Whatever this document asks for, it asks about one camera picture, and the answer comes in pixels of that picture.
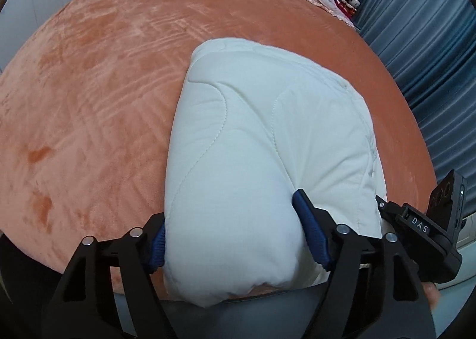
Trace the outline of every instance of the pillow stitching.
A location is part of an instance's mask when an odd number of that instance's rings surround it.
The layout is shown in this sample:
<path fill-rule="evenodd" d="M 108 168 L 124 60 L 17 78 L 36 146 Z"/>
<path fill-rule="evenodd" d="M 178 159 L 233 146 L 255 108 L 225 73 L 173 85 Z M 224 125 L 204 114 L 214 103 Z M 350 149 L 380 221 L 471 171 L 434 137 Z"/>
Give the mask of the pillow stitching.
<path fill-rule="evenodd" d="M 360 185 L 359 185 L 359 194 L 362 195 L 362 188 L 363 188 L 363 185 L 364 185 L 364 178 L 365 178 L 366 171 L 368 170 L 368 168 L 370 166 L 370 159 L 371 159 L 371 157 L 375 158 L 375 150 L 373 149 L 373 146 L 372 146 L 373 142 L 372 142 L 372 135 L 371 135 L 373 133 L 373 131 L 370 128 L 370 126 L 368 125 L 365 118 L 363 117 L 362 113 L 359 111 L 358 107 L 356 106 L 356 101 L 363 100 L 363 102 L 365 103 L 365 100 L 361 96 L 354 96 L 354 93 L 352 91 L 350 91 L 349 89 L 347 89 L 347 88 L 346 88 L 346 92 L 350 95 L 350 100 L 351 100 L 352 106 L 353 106 L 354 110 L 357 112 L 357 115 L 359 117 L 359 121 L 363 124 L 364 128 L 367 130 L 367 131 L 363 131 L 363 132 L 364 132 L 364 137 L 367 140 L 368 150 L 370 151 L 370 153 L 367 155 L 367 166 L 366 166 L 366 168 L 365 168 L 365 170 L 362 174 L 362 178 L 360 180 Z M 360 211 L 356 213 L 357 228 L 358 228 L 357 232 L 360 230 L 360 216 L 359 215 L 360 215 Z"/>
<path fill-rule="evenodd" d="M 279 95 L 278 97 L 276 97 L 276 100 L 274 100 L 274 103 L 273 103 L 273 109 L 271 111 L 271 134 L 273 136 L 273 144 L 274 144 L 274 149 L 276 151 L 276 154 L 278 155 L 279 157 L 279 160 L 281 161 L 281 164 L 283 165 L 284 167 L 284 170 L 286 171 L 286 175 L 287 177 L 289 178 L 292 186 L 293 186 L 293 190 L 296 191 L 296 187 L 294 186 L 294 182 L 292 181 L 291 179 L 291 176 L 289 175 L 288 171 L 287 171 L 287 168 L 283 162 L 283 159 L 281 158 L 281 155 L 279 154 L 279 151 L 278 151 L 278 147 L 276 145 L 276 137 L 275 137 L 275 133 L 274 133 L 274 111 L 275 111 L 275 108 L 276 108 L 276 104 L 278 103 L 278 100 L 281 98 L 281 96 L 286 93 L 290 88 L 291 86 L 294 86 L 294 84 L 291 84 L 289 85 L 285 90 L 283 90 Z"/>
<path fill-rule="evenodd" d="M 223 127 L 225 126 L 225 123 L 227 121 L 227 117 L 228 117 L 228 107 L 227 107 L 227 100 L 225 99 L 225 96 L 223 95 L 223 93 L 214 85 L 211 85 L 209 83 L 206 83 L 206 82 L 203 82 L 203 81 L 194 81 L 194 83 L 197 83 L 197 84 L 204 84 L 204 85 L 208 85 L 208 86 L 211 86 L 212 88 L 215 88 L 216 90 L 218 90 L 218 92 L 220 93 L 222 99 L 223 99 L 223 103 L 225 104 L 225 118 L 223 120 L 223 123 L 221 125 L 221 128 L 220 130 L 218 131 L 217 135 L 215 136 L 215 138 L 212 140 L 212 142 L 210 143 L 210 145 L 206 148 L 206 150 L 202 153 L 202 155 L 197 159 L 197 161 L 193 164 L 193 166 L 190 168 L 190 170 L 185 174 L 185 176 L 183 177 L 182 181 L 180 182 L 179 186 L 178 186 L 178 189 L 177 191 L 175 192 L 175 195 L 174 195 L 174 198 L 172 199 L 172 202 L 170 204 L 170 210 L 168 212 L 168 218 L 170 219 L 170 216 L 172 215 L 172 212 L 173 212 L 173 208 L 174 208 L 174 203 L 175 203 L 175 199 L 177 198 L 177 195 L 179 194 L 180 190 L 182 189 L 182 185 L 183 183 L 185 182 L 185 179 L 189 176 L 189 174 L 192 172 L 192 170 L 195 168 L 195 166 L 198 164 L 198 162 L 205 156 L 205 154 L 208 152 L 208 150 L 210 150 L 211 146 L 215 143 L 215 141 L 218 139 L 218 137 L 220 136 L 220 133 L 223 131 Z"/>
<path fill-rule="evenodd" d="M 249 110 L 253 113 L 253 115 L 256 117 L 256 120 L 258 120 L 261 124 L 261 126 L 263 127 L 263 129 L 266 131 L 267 135 L 270 135 L 270 130 L 268 128 L 266 128 L 266 123 L 261 119 L 261 117 L 259 117 L 259 114 L 256 112 L 256 109 L 254 109 L 254 107 L 249 103 L 247 102 L 243 96 L 241 95 L 241 93 L 239 93 L 239 91 L 237 91 L 234 87 L 230 86 L 230 85 L 226 85 L 226 84 L 220 84 L 222 86 L 224 86 L 225 88 L 228 88 L 230 89 L 233 93 L 236 94 L 236 96 L 245 104 L 248 106 Z"/>

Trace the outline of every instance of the blue curtain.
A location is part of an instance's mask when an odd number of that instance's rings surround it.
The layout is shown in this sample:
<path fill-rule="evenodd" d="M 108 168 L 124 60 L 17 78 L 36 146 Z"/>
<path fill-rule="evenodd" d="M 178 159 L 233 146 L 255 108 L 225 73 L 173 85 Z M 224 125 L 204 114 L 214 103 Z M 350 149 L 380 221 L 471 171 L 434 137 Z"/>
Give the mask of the blue curtain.
<path fill-rule="evenodd" d="M 360 35 L 413 111 L 440 181 L 468 179 L 476 210 L 476 10 L 470 0 L 365 0 Z"/>

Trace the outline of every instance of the camera lens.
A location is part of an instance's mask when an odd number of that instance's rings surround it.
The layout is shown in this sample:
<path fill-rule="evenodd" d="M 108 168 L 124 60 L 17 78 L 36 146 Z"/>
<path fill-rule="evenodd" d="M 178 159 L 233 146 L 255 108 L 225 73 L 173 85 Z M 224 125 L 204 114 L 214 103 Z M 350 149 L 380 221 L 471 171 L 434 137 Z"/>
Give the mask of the camera lens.
<path fill-rule="evenodd" d="M 443 190 L 440 189 L 438 194 L 436 194 L 436 205 L 438 206 L 441 202 L 441 198 L 443 197 Z"/>
<path fill-rule="evenodd" d="M 446 198 L 449 195 L 449 192 L 451 190 L 451 183 L 447 183 L 446 187 L 444 188 L 444 197 Z"/>

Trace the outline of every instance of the orange blanket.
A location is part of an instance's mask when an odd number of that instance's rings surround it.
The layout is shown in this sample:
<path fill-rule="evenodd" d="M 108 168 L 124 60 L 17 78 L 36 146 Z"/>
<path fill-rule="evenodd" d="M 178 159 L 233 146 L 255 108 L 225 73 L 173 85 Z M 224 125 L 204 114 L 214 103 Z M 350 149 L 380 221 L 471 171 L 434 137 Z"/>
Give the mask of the orange blanket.
<path fill-rule="evenodd" d="M 372 114 L 389 200 L 426 209 L 436 179 L 406 101 L 359 35 L 326 11 L 306 0 L 74 0 L 0 76 L 0 229 L 61 272 L 84 236 L 118 238 L 163 211 L 190 55 L 228 36 L 348 79 Z M 160 272 L 153 282 L 163 297 Z"/>

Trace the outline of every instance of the white pillow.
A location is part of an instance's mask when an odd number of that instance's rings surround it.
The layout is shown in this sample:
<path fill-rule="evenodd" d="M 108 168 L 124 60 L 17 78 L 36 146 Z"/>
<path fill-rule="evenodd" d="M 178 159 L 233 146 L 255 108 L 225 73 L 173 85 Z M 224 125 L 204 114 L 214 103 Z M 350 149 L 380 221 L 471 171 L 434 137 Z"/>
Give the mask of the white pillow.
<path fill-rule="evenodd" d="M 337 74 L 243 39 L 203 43 L 173 123 L 167 162 L 165 282 L 199 306 L 268 284 L 325 281 L 291 197 L 381 237 L 386 194 L 370 113 Z"/>

